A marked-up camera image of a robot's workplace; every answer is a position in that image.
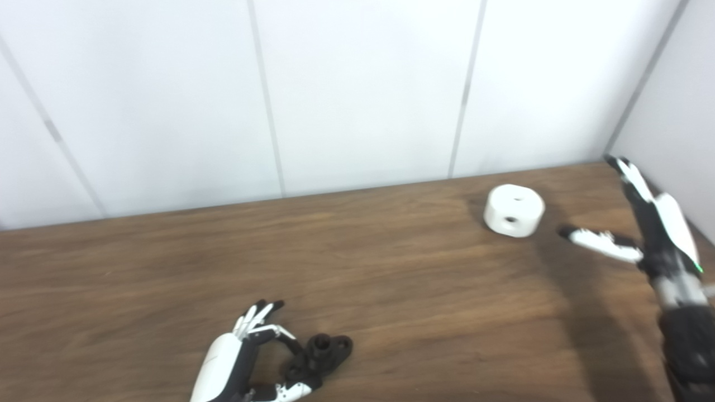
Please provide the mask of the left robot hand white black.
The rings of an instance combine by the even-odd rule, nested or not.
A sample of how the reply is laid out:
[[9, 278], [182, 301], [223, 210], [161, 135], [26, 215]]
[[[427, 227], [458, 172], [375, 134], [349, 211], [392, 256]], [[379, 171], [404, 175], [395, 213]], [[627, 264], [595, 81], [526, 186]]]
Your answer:
[[304, 351], [296, 337], [281, 325], [267, 323], [282, 300], [261, 299], [237, 319], [234, 327], [214, 339], [194, 383], [191, 401], [296, 401], [323, 387], [320, 376], [273, 385], [250, 385], [260, 347], [271, 341], [284, 344], [294, 356]]

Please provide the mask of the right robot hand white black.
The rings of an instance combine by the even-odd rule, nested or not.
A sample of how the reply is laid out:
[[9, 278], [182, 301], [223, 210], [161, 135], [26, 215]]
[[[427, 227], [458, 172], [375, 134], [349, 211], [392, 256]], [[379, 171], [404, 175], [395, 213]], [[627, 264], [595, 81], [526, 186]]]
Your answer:
[[699, 252], [676, 199], [667, 193], [654, 195], [628, 159], [608, 156], [606, 162], [619, 173], [641, 242], [576, 226], [561, 226], [557, 233], [574, 245], [636, 265], [647, 276], [662, 310], [707, 306]]

